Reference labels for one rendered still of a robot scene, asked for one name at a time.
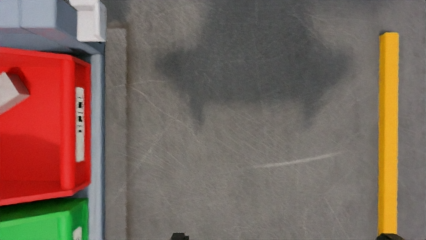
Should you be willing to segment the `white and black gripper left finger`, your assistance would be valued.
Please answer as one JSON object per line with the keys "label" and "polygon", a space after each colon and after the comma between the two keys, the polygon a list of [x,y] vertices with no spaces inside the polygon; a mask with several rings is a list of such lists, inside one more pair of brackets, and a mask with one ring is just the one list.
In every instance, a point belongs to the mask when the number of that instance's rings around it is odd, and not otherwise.
{"label": "white and black gripper left finger", "polygon": [[173,233],[171,240],[189,240],[189,236],[185,236],[185,233]]}

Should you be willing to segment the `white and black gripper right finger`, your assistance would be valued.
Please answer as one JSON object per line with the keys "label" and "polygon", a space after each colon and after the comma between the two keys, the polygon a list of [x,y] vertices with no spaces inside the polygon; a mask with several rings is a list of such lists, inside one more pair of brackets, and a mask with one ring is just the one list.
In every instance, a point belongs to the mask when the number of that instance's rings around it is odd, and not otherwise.
{"label": "white and black gripper right finger", "polygon": [[381,233],[377,236],[376,240],[405,240],[396,233]]}

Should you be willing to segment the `green open bin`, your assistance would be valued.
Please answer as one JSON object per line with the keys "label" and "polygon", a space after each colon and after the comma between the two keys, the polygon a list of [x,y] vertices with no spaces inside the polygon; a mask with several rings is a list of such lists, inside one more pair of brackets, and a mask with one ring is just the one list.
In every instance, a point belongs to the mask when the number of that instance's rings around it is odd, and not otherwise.
{"label": "green open bin", "polygon": [[0,206],[0,240],[90,240],[90,199]]}

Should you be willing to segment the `yellow bar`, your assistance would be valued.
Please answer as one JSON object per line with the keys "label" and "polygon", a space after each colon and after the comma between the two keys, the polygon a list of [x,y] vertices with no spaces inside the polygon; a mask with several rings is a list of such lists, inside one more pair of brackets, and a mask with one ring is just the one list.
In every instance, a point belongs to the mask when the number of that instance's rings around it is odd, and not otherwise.
{"label": "yellow bar", "polygon": [[397,234],[399,34],[381,37],[380,234]]}

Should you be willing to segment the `red bin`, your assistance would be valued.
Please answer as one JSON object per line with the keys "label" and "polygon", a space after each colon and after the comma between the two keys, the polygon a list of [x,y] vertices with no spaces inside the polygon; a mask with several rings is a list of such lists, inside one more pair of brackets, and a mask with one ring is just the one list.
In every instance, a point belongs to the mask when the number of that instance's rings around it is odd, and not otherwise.
{"label": "red bin", "polygon": [[0,48],[0,76],[32,97],[0,116],[0,206],[73,196],[92,184],[92,65]]}

